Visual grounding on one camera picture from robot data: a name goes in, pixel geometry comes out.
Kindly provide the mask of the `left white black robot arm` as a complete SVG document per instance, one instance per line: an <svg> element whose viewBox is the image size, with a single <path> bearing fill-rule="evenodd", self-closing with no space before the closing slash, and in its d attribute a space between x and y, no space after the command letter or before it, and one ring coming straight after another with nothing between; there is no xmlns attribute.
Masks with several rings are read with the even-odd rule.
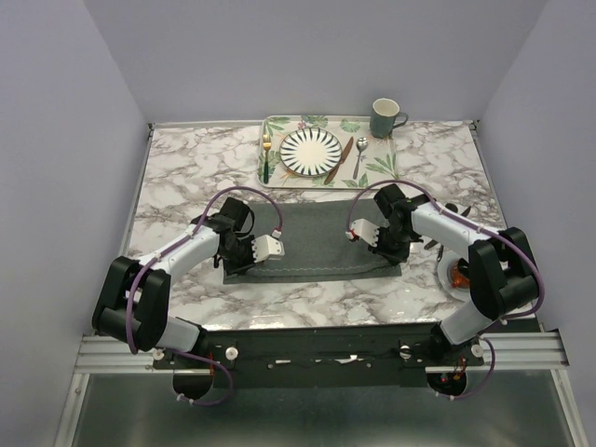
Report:
<svg viewBox="0 0 596 447"><path fill-rule="evenodd" d="M174 350L187 368L206 357L203 330L196 324L169 315L171 286L199 264L226 261L246 270L254 266L249 232L242 230L254 212L229 197L220 211L207 217L199 229L194 219L187 232L155 254L135 260L116 258L107 271L91 325L102 335L131 343L135 351L153 348Z"/></svg>

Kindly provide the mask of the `grey cloth napkin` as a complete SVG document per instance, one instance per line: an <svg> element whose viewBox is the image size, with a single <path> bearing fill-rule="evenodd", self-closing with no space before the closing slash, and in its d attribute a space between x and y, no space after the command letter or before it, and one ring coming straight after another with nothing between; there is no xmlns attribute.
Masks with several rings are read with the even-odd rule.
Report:
<svg viewBox="0 0 596 447"><path fill-rule="evenodd" d="M243 275L223 274L223 284L306 283L399 277L401 269L345 236L349 200L282 203L285 255Z"/></svg>

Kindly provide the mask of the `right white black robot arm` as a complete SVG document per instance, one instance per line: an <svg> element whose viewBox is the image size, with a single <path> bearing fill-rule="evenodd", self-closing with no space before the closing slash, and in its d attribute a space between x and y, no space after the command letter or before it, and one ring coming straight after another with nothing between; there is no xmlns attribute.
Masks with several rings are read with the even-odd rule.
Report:
<svg viewBox="0 0 596 447"><path fill-rule="evenodd" d="M423 236L438 241L464 260L470 301L436 324L421 343L441 365L462 354L462 344L490 328L508 312L544 300L540 276L526 235L518 228L497 231L482 228L454 214L424 193L409 198L390 184L373 198L388 222L377 230L369 247L391 264L408 260L410 247Z"/></svg>

